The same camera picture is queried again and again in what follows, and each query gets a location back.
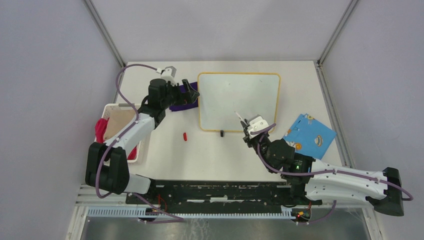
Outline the red capped whiteboard marker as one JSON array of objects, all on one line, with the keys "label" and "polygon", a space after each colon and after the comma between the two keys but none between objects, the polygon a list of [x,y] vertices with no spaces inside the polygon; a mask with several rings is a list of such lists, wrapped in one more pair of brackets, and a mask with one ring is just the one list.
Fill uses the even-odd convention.
[{"label": "red capped whiteboard marker", "polygon": [[243,122],[244,121],[244,118],[238,113],[238,112],[234,112],[236,115],[237,115],[237,117],[239,118],[239,120],[241,121],[241,122]]}]

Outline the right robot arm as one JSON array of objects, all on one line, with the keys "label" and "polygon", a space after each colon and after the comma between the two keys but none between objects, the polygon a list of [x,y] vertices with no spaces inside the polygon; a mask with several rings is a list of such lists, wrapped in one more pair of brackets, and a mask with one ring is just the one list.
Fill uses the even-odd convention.
[{"label": "right robot arm", "polygon": [[269,125],[261,116],[240,121],[243,141],[258,155],[266,170],[291,184],[289,199],[302,204],[313,201],[366,203],[384,215],[402,217],[404,212],[401,176],[398,169],[366,171],[332,165],[297,153],[284,139],[271,141]]}]

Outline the yellow framed whiteboard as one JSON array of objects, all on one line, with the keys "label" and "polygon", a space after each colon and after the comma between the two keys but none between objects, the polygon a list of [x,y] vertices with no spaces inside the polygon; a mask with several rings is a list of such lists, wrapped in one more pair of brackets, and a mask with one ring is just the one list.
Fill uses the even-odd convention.
[{"label": "yellow framed whiteboard", "polygon": [[201,72],[197,76],[199,126],[203,131],[242,132],[240,119],[261,115],[277,120],[280,86],[278,73]]}]

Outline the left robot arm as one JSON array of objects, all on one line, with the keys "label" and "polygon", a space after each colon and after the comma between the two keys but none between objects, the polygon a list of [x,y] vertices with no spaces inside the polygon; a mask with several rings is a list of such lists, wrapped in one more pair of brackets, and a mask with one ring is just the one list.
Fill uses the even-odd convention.
[{"label": "left robot arm", "polygon": [[145,204],[153,203],[157,190],[151,186],[148,177],[131,174],[128,156],[131,151],[155,130],[166,116],[166,110],[172,106],[193,104],[200,93],[187,79],[183,86],[172,85],[171,81],[156,78],[150,81],[148,94],[141,106],[131,107],[135,111],[133,119],[116,135],[104,143],[94,142],[88,149],[85,183],[97,192],[120,195],[138,193]]}]

